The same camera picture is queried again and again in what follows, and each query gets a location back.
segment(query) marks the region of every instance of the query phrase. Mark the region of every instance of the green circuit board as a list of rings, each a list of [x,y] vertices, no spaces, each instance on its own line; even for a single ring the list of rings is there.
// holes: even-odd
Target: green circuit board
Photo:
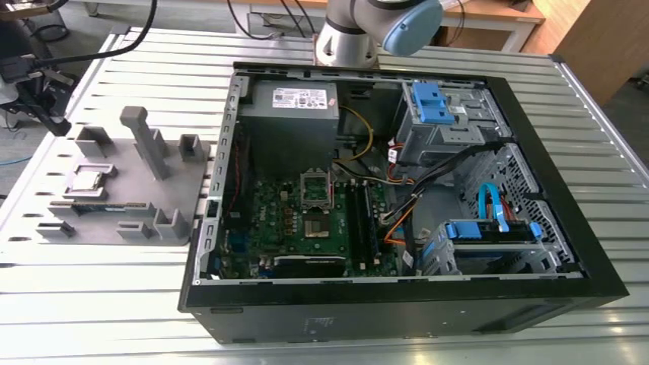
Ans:
[[[307,197],[322,200],[327,190],[306,184]],[[346,276],[395,276],[398,261],[394,252],[376,256],[374,265],[363,269],[351,259],[351,235],[348,227],[347,184],[332,185],[332,208],[302,208],[300,180],[282,182],[258,181],[252,203],[252,228],[231,235],[235,247],[227,269],[230,278],[263,278],[263,260],[275,256],[336,256],[346,258]],[[372,212],[387,210],[386,191],[380,184],[367,187],[372,197]]]

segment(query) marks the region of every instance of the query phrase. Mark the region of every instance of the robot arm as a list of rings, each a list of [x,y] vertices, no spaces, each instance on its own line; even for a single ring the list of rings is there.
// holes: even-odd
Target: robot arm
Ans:
[[[323,65],[371,68],[376,44],[410,56],[429,42],[443,20],[439,0],[335,0],[316,42]]]

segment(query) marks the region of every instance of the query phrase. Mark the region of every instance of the floor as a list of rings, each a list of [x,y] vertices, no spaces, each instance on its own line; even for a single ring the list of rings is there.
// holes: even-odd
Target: floor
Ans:
[[[148,9],[143,6],[102,5],[100,16],[88,17],[82,3],[68,3],[62,8],[62,16],[71,29],[71,36],[64,41],[52,43],[54,55],[68,56],[95,52],[100,48],[112,26],[132,24],[139,27],[147,19],[147,13]],[[267,20],[278,24],[290,36],[299,37],[290,18],[267,18]],[[262,17],[252,17],[251,21],[255,34],[272,32],[272,28],[263,27]],[[320,29],[323,20],[315,19],[314,21],[316,29]],[[302,25],[307,31],[307,21],[302,21]],[[159,9],[154,27],[235,32],[231,15],[227,12],[210,13],[192,9],[180,11],[178,8]],[[75,63],[62,68],[64,71],[83,75],[87,67],[88,63]],[[637,90],[633,84],[627,84],[604,109],[644,163],[649,163],[649,144],[647,143],[649,141],[649,90]],[[0,115],[2,127],[6,126],[3,117],[4,115]],[[11,125],[15,123],[12,118],[10,118],[10,123]],[[47,133],[43,126],[34,122],[22,122],[19,125],[22,129],[18,132],[0,128],[0,195],[8,194],[27,165],[27,162],[23,162],[3,166],[3,162],[31,156]]]

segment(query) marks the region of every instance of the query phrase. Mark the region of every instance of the ram slot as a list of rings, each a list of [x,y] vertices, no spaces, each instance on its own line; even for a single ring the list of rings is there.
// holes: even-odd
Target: ram slot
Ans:
[[[367,216],[367,234],[368,234],[368,242],[372,249],[372,258],[380,255],[379,251],[379,237],[376,232],[376,218],[375,218],[375,208],[374,208],[374,201],[372,201],[372,194],[370,190],[370,186],[363,186],[363,195],[366,197],[366,216]]]
[[[346,186],[347,226],[350,232],[351,258],[355,269],[367,268],[367,245],[363,238],[363,206],[359,205],[359,187]]]

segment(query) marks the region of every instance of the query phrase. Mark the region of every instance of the slotted aluminum table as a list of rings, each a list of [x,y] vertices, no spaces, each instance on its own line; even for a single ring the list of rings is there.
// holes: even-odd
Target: slotted aluminum table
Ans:
[[[111,35],[103,49],[123,47],[136,32]],[[140,105],[167,139],[199,133],[216,141],[234,61],[308,65],[312,44],[152,30],[136,51],[94,62],[70,119],[127,135],[118,116],[124,105]],[[571,70],[545,56],[444,48],[410,58],[383,53],[380,63],[509,80],[631,296],[513,335],[223,347],[176,310],[187,247],[38,243],[34,227],[62,186],[48,172],[74,147],[48,136],[0,210],[0,358],[66,365],[647,363],[649,175]]]

